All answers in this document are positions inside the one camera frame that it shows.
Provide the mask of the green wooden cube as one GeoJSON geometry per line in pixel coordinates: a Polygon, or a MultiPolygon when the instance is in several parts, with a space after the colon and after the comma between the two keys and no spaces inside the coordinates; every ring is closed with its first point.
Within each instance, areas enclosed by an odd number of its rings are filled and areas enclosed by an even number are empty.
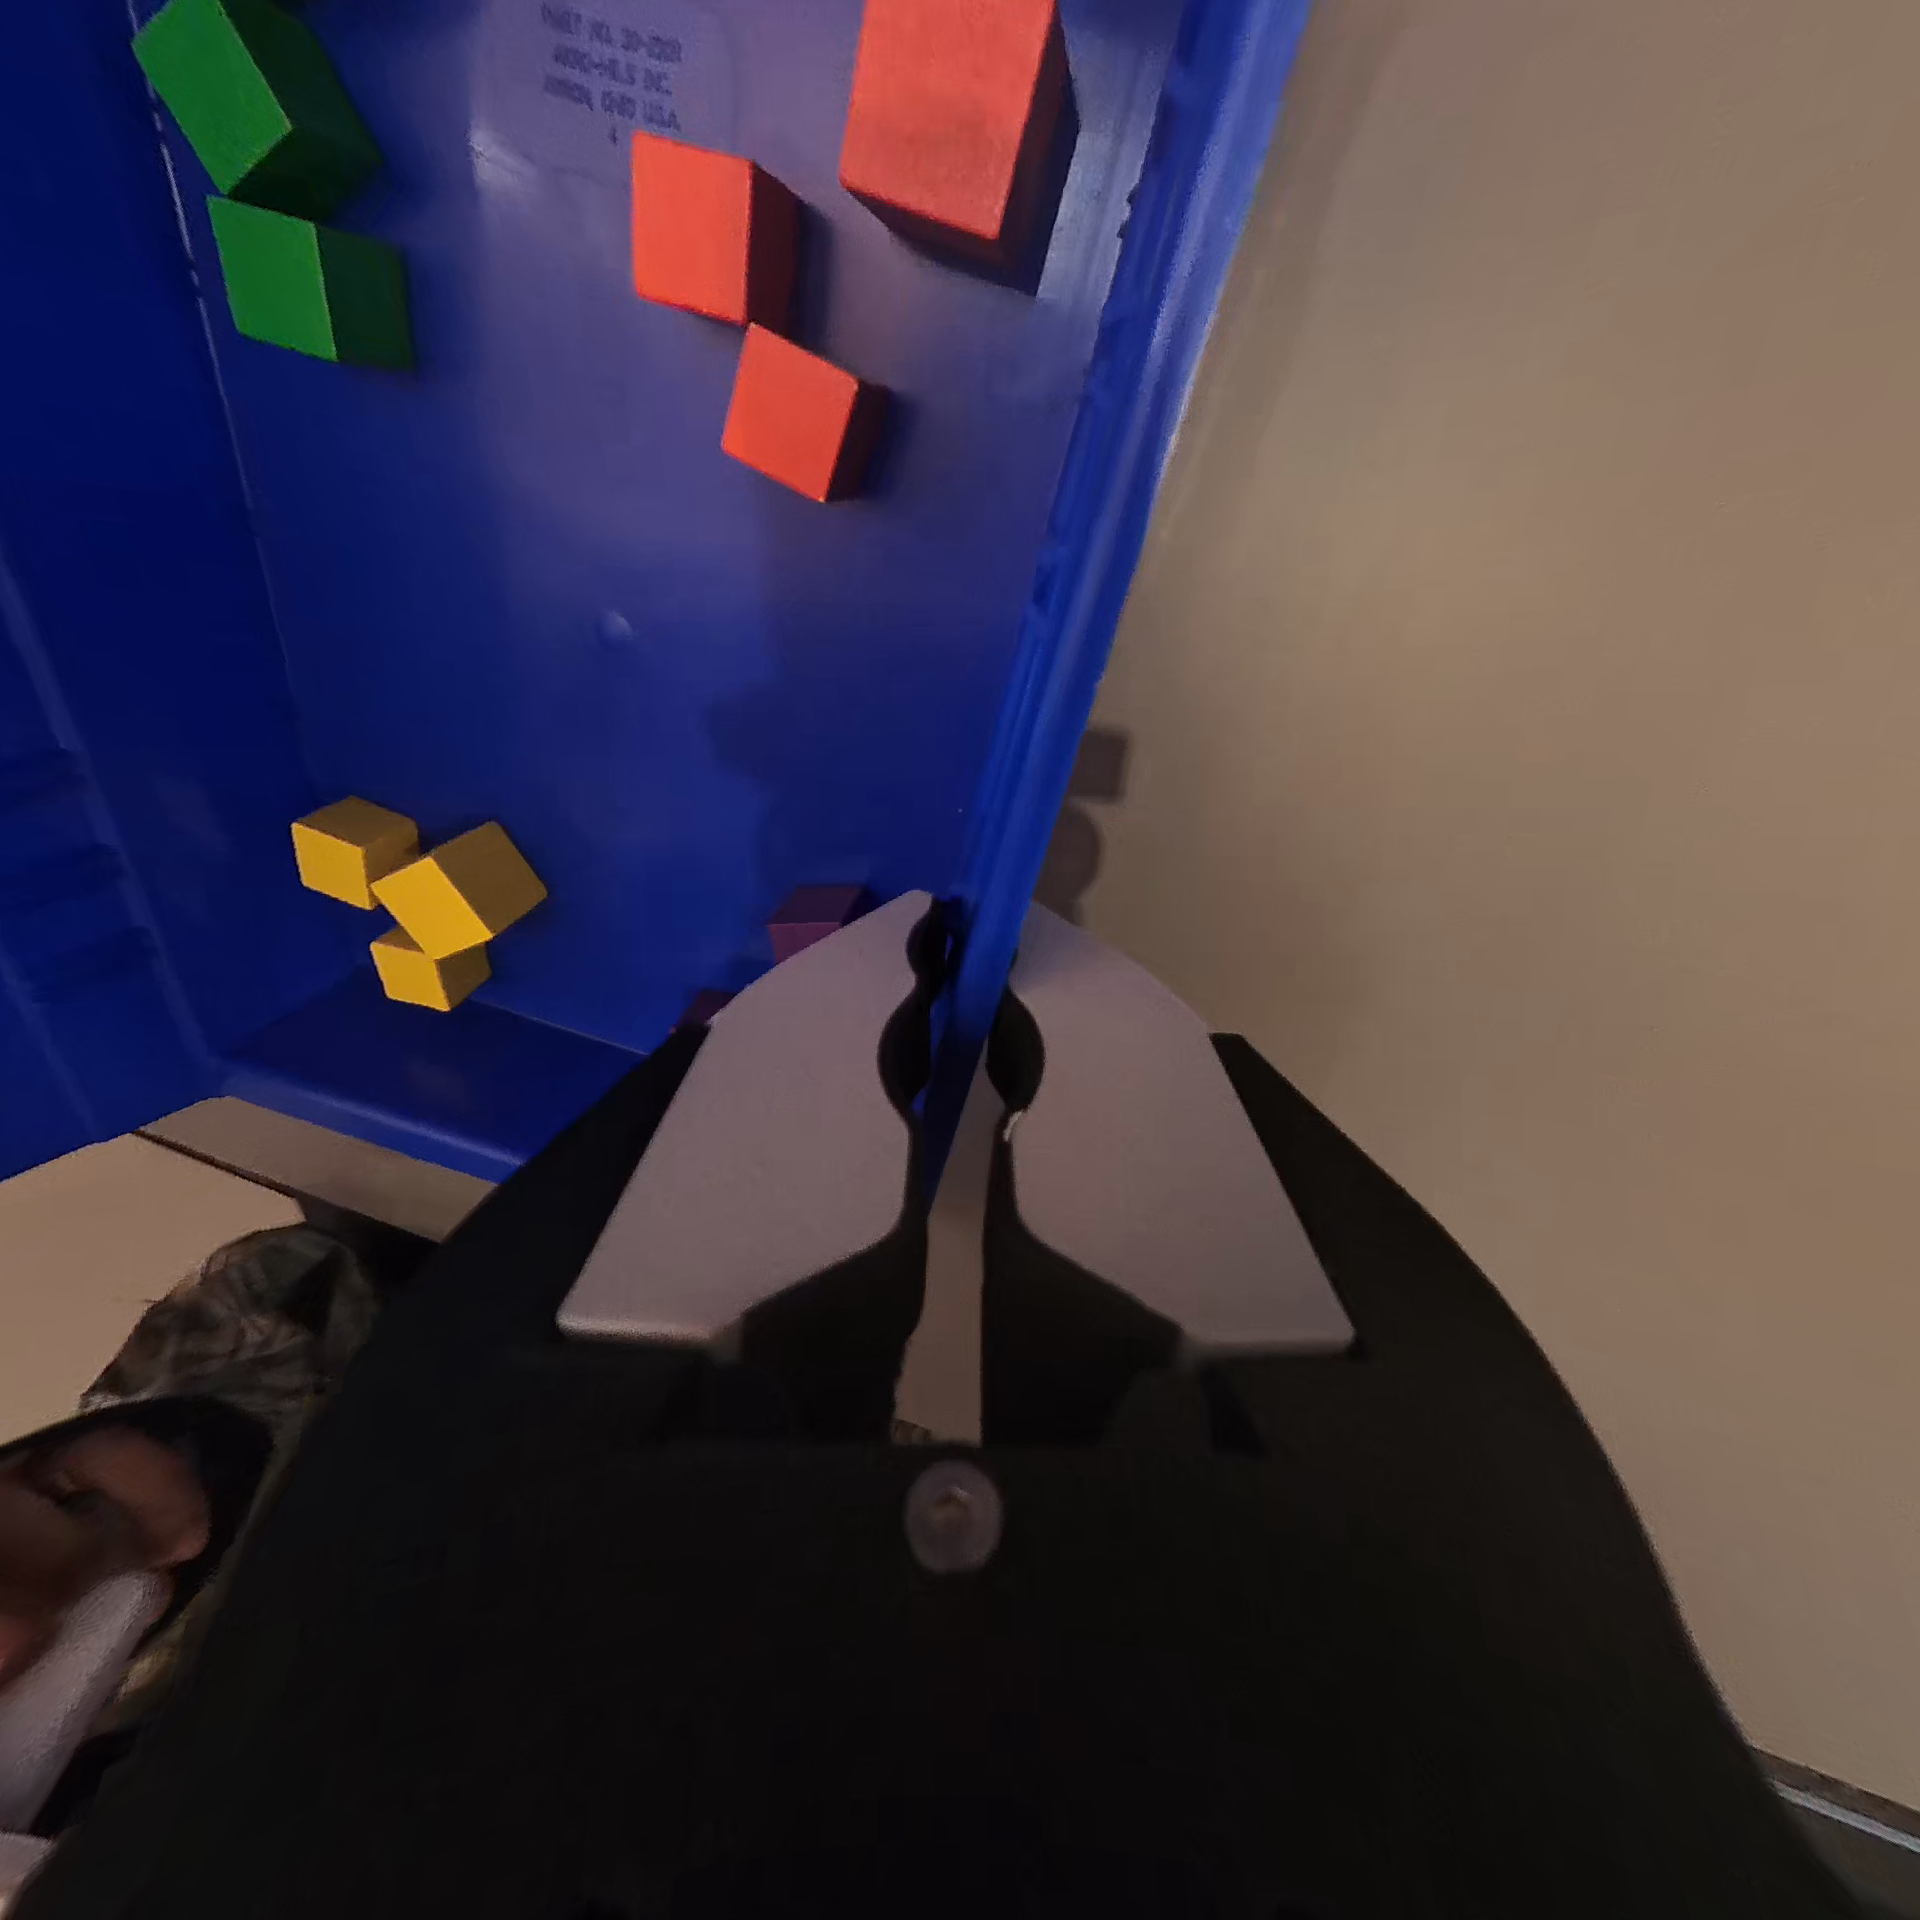
{"type": "Polygon", "coordinates": [[[329,49],[272,0],[166,0],[131,33],[131,55],[206,179],[238,205],[321,225],[381,173],[329,49]]]}
{"type": "Polygon", "coordinates": [[[404,254],[389,239],[250,198],[206,198],[206,232],[238,343],[371,377],[416,365],[404,254]]]}

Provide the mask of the blue plastic container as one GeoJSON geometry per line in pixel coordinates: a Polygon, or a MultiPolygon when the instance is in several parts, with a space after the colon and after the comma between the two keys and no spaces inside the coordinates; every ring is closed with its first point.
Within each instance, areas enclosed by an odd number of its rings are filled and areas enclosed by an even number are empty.
{"type": "Polygon", "coordinates": [[[321,0],[416,377],[238,343],[146,0],[0,8],[0,1172],[259,1095],[506,1179],[794,885],[967,916],[988,994],[1117,659],[1301,0],[1062,0],[1036,287],[843,192],[852,0],[321,0]],[[740,343],[634,300],[634,121],[808,205],[794,320],[889,387],[843,510],[721,458],[740,343]],[[501,822],[551,899],[389,1004],[290,822],[501,822]]]}

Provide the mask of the person's left forearm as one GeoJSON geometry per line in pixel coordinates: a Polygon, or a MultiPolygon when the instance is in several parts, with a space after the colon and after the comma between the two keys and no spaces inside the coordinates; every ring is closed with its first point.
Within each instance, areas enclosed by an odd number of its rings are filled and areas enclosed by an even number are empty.
{"type": "Polygon", "coordinates": [[[339,1238],[310,1223],[250,1227],[131,1324],[72,1409],[206,1400],[297,1443],[371,1341],[371,1311],[371,1272],[339,1238]]]}

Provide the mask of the person's left hand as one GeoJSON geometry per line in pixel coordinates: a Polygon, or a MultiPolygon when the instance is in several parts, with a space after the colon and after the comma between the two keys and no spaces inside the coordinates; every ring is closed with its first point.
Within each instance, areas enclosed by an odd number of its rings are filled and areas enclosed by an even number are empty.
{"type": "Polygon", "coordinates": [[[57,1619],[127,1580],[172,1580],[214,1534],[206,1479],[146,1433],[79,1433],[0,1466],[0,1680],[16,1680],[57,1619]]]}

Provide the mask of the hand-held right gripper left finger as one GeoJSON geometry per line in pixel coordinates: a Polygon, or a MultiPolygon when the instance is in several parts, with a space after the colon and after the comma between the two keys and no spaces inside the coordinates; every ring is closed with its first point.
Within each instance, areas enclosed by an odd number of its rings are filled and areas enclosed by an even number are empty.
{"type": "Polygon", "coordinates": [[[740,985],[697,1028],[554,1333],[740,1355],[766,1307],[876,1258],[922,1194],[928,1004],[928,890],[740,985]]]}

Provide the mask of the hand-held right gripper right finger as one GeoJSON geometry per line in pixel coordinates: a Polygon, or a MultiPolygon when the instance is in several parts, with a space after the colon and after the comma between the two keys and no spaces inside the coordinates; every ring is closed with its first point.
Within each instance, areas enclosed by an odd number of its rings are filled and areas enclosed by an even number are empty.
{"type": "Polygon", "coordinates": [[[1022,1227],[1189,1364],[1352,1350],[1207,1010],[1049,906],[1002,969],[999,1095],[1022,1227]]]}

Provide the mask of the red wooden cube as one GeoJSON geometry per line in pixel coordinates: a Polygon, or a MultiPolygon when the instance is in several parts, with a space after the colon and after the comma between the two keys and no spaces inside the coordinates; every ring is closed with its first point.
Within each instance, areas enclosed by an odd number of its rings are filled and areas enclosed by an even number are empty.
{"type": "Polygon", "coordinates": [[[884,424],[889,424],[884,379],[783,343],[770,320],[740,332],[721,458],[830,510],[860,494],[884,424]]]}
{"type": "Polygon", "coordinates": [[[808,205],[759,160],[634,129],[634,287],[708,320],[786,332],[808,205]]]}
{"type": "Polygon", "coordinates": [[[843,192],[906,249],[1036,287],[1070,138],[1058,0],[860,0],[843,192]]]}

